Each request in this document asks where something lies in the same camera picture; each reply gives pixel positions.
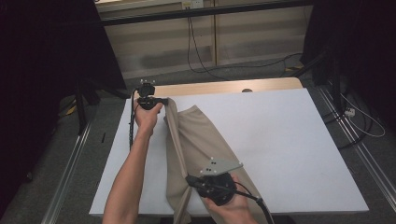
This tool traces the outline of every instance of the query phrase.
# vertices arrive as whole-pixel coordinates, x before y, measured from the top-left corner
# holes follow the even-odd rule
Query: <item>wrist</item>
[[[250,213],[244,214],[242,216],[239,214],[235,217],[224,218],[224,221],[227,224],[257,224],[257,221]]]
[[[152,134],[152,130],[139,128],[137,130],[136,137],[134,138],[134,140],[141,139],[143,141],[148,141],[151,137],[151,134]]]

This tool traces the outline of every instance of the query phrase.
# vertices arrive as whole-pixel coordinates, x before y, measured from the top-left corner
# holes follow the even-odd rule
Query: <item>finger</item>
[[[137,110],[139,106],[139,103],[137,102],[137,100],[134,100],[134,110]]]
[[[233,182],[240,183],[237,175],[231,174],[231,177],[233,178]],[[239,184],[235,184],[235,185],[236,185],[236,190],[244,192],[244,193],[246,192],[245,189],[242,186],[240,186]]]
[[[216,212],[216,209],[218,208],[218,206],[209,198],[204,198],[204,202],[206,203],[206,206],[208,209]]]
[[[154,107],[152,107],[151,111],[153,111],[153,113],[158,114],[161,108],[163,108],[163,103],[158,103]]]

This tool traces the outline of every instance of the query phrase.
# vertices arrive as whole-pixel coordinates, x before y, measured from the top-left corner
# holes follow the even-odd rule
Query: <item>gray carpet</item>
[[[298,64],[298,56],[286,61],[286,66]],[[267,62],[253,62],[235,65],[263,65],[273,63],[276,60]],[[223,68],[213,70],[211,73],[219,77],[230,80],[267,78],[267,77],[287,77],[290,72],[284,72],[284,64],[277,63],[268,67],[255,68]],[[156,85],[168,85],[179,83],[197,83],[209,81],[221,81],[205,73],[193,73],[192,71],[177,72],[172,74],[161,74],[154,77],[145,78],[148,81],[155,80]],[[301,77],[304,86],[308,88],[318,112],[321,115],[331,112],[324,104],[323,99],[314,87],[309,75]],[[128,91],[138,85],[140,78],[126,80]],[[106,92],[98,92],[102,98],[98,106],[97,114],[94,118],[89,138],[86,142],[81,157],[78,162],[73,181],[67,191],[57,223],[101,223],[101,218],[91,217],[88,212],[91,208],[93,196],[96,192],[98,182],[106,165],[106,158],[112,145],[112,141],[119,125],[120,115],[123,110],[124,101],[109,95]],[[361,119],[356,117],[356,122],[362,125]],[[347,138],[340,129],[337,122],[327,125],[329,132],[337,146],[347,144]],[[380,133],[374,126],[373,133]],[[46,152],[33,170],[33,181],[23,184],[13,202],[9,205],[0,223],[40,223],[50,204],[51,197],[57,188],[71,154],[71,150],[77,140],[78,117],[74,113],[70,116],[59,119],[58,126],[54,132]],[[388,175],[389,179],[396,182],[396,138],[395,133],[387,130],[387,134],[381,138],[367,136],[363,140],[370,149],[379,165]],[[396,213],[390,207],[387,199],[382,194],[380,188],[372,179],[368,170],[364,166],[354,147],[341,150],[341,154],[346,165],[351,170],[353,177],[361,190],[363,198],[367,202],[370,212],[350,215],[290,215],[297,224],[310,223],[396,223]],[[158,217],[141,217],[139,223],[160,223]],[[201,219],[195,223],[204,223]]]

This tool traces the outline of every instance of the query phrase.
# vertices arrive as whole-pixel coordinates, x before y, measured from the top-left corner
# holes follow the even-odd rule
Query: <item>white board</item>
[[[368,211],[305,89],[172,97],[178,111],[197,105],[233,149],[273,214]],[[101,216],[129,152],[131,100],[125,104],[90,211]],[[151,137],[139,214],[172,215],[166,201],[164,108]],[[193,191],[192,215],[207,215]]]

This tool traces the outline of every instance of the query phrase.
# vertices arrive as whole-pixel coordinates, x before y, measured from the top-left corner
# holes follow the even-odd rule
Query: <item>black curtain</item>
[[[389,127],[396,128],[396,4],[393,1],[315,1],[304,40],[301,62],[321,52],[327,57],[313,68],[316,84],[332,76],[332,61],[340,75],[374,108]]]
[[[0,0],[0,216],[43,153],[59,103],[75,93],[77,80],[125,88],[103,27],[60,25],[99,20],[92,0]]]

